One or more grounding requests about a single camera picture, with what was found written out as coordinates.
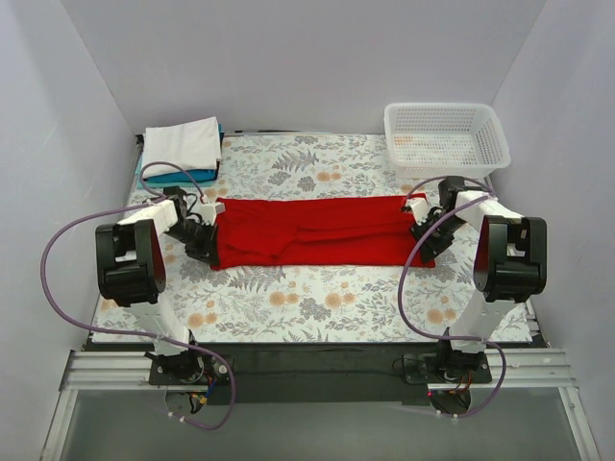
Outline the red t shirt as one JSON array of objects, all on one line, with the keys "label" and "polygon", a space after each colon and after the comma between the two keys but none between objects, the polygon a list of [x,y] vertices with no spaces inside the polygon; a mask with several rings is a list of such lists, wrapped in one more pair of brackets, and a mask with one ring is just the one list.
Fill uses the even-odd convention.
[{"label": "red t shirt", "polygon": [[216,271],[238,266],[403,266],[415,247],[401,196],[224,199]]}]

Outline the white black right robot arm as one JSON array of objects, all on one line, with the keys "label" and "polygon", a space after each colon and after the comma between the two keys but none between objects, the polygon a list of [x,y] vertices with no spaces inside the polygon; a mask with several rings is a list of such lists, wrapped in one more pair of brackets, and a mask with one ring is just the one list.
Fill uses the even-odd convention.
[{"label": "white black right robot arm", "polygon": [[503,206],[494,192],[477,180],[438,178],[439,205],[410,192],[403,211],[413,216],[414,253],[432,263],[454,243],[455,233],[469,225],[479,233],[474,260],[475,291],[459,318],[444,333],[450,348],[434,358],[436,373],[446,381],[467,374],[467,354],[478,354],[512,308],[540,294],[547,282],[547,223]]}]

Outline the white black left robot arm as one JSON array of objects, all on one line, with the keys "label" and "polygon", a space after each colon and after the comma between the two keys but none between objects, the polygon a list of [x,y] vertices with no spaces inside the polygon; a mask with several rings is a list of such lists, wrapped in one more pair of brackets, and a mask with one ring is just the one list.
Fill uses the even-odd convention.
[{"label": "white black left robot arm", "polygon": [[164,193],[129,217],[96,229],[98,287],[104,299],[128,309],[141,330],[153,335],[154,357],[175,356],[171,372],[180,382],[192,384],[203,376],[205,362],[188,351],[194,342],[192,333],[164,294],[160,238],[166,234],[184,244],[189,257],[218,264],[217,218],[225,205],[200,198],[189,205],[187,193],[179,187],[166,188]]}]

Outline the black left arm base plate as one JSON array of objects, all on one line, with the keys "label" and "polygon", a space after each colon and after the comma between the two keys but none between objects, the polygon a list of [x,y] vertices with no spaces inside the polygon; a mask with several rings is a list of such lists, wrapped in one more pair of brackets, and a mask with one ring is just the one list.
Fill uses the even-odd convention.
[{"label": "black left arm base plate", "polygon": [[229,370],[234,370],[235,357],[232,355],[224,355],[224,360],[227,362],[224,365],[219,359],[207,357],[200,360],[201,365],[198,366],[195,372],[191,372],[186,378],[177,378],[170,374],[165,374],[162,367],[153,364],[150,369],[148,383],[150,385],[202,385],[206,386],[215,383],[216,386],[229,386],[231,381]]}]

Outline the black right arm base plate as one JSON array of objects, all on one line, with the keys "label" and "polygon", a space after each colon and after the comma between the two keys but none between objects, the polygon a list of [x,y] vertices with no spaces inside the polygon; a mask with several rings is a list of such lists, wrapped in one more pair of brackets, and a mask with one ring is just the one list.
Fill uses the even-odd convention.
[{"label": "black right arm base plate", "polygon": [[470,379],[471,383],[492,381],[484,352],[432,350],[407,353],[402,358],[403,373],[409,384],[453,384]]}]

